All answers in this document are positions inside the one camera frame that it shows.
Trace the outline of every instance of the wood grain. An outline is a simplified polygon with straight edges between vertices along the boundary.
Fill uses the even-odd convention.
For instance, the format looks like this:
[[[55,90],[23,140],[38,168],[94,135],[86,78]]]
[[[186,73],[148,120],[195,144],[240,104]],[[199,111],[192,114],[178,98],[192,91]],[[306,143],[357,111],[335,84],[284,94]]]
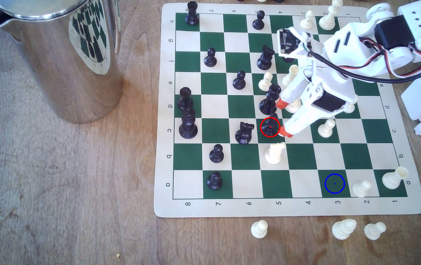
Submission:
[[[124,94],[117,108],[91,123],[55,116],[10,36],[0,31],[0,264],[421,264],[421,214],[266,217],[264,239],[249,231],[259,218],[154,214],[160,17],[166,2],[120,1]],[[388,2],[394,10],[406,3]],[[421,137],[400,99],[407,85],[394,88],[421,181]],[[337,240],[331,225],[347,217],[358,221],[358,229]],[[370,241],[361,228],[378,221],[387,231]]]

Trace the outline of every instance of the white square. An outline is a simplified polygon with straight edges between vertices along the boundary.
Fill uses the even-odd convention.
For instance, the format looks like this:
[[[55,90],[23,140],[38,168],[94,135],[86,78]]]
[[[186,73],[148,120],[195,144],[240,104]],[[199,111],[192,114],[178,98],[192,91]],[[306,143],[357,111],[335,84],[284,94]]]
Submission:
[[[201,111],[203,118],[228,118],[227,95],[201,95]]]
[[[215,58],[217,64],[214,67],[208,67],[204,64],[204,58],[207,57],[207,51],[201,51],[201,73],[226,73],[227,65],[225,63],[225,52],[216,51]]]
[[[204,198],[202,178],[201,170],[175,170],[173,177],[173,198]]]
[[[260,170],[232,170],[233,198],[262,198],[263,182]]]
[[[220,163],[214,163],[209,159],[210,152],[217,143],[202,144],[202,170],[231,170],[231,154],[229,143],[219,143],[223,147],[224,159]]]
[[[259,168],[261,170],[289,170],[289,161],[287,159],[287,151],[284,148],[281,154],[281,160],[277,164],[270,164],[265,159],[265,153],[270,148],[270,143],[259,143]]]
[[[376,177],[372,169],[347,169],[346,178],[349,184],[349,193],[351,197],[356,197],[353,192],[354,184],[362,181],[369,181],[372,187],[367,191],[366,197],[378,197],[379,190],[377,188]]]
[[[341,144],[339,143],[314,143],[315,161],[317,169],[345,169]]]
[[[177,30],[176,51],[201,51],[201,33]]]
[[[188,87],[192,95],[201,94],[201,73],[200,72],[175,72],[175,94],[183,87]]]
[[[294,198],[320,198],[321,188],[316,169],[289,170],[290,188]]]
[[[241,119],[241,118],[235,118],[235,119],[228,119],[228,127],[230,131],[230,143],[238,143],[235,139],[235,134],[240,129],[240,122],[254,124],[255,128],[251,131],[251,140],[249,141],[250,144],[252,143],[258,143],[258,124],[256,124],[256,119]]]
[[[385,119],[384,106],[379,96],[359,96],[357,107],[361,119]]]
[[[199,14],[199,30],[201,32],[224,32],[224,15]]]
[[[373,169],[396,169],[399,166],[394,144],[368,143],[367,148]]]
[[[225,52],[249,52],[248,33],[224,32]]]
[[[340,143],[367,143],[361,119],[336,119]]]
[[[197,135],[191,139],[183,138],[179,134],[179,126],[182,123],[181,118],[175,118],[175,143],[202,143],[202,119],[196,118]]]
[[[242,90],[233,87],[233,80],[237,78],[237,73],[227,73],[227,95],[253,95],[253,77],[251,73],[245,73],[245,87]]]

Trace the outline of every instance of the chess piece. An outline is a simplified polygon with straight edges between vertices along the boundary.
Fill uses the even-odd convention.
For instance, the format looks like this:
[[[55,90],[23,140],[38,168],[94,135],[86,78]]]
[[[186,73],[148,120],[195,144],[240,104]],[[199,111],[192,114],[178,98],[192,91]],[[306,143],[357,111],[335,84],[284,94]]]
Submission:
[[[370,240],[377,240],[380,237],[380,234],[385,232],[387,227],[383,222],[378,222],[377,224],[367,224],[364,227],[364,234]]]
[[[408,170],[403,166],[399,166],[395,172],[385,173],[382,177],[382,183],[386,188],[395,190],[398,186],[400,186],[400,182],[407,177]]]
[[[334,225],[331,227],[331,232],[337,239],[344,240],[349,237],[355,228],[356,220],[345,219],[334,223]]]
[[[334,119],[328,119],[325,124],[322,124],[318,127],[318,133],[320,136],[328,138],[333,133],[333,127],[336,123]]]
[[[268,223],[265,220],[254,222],[251,226],[251,234],[255,238],[264,238],[268,232]]]

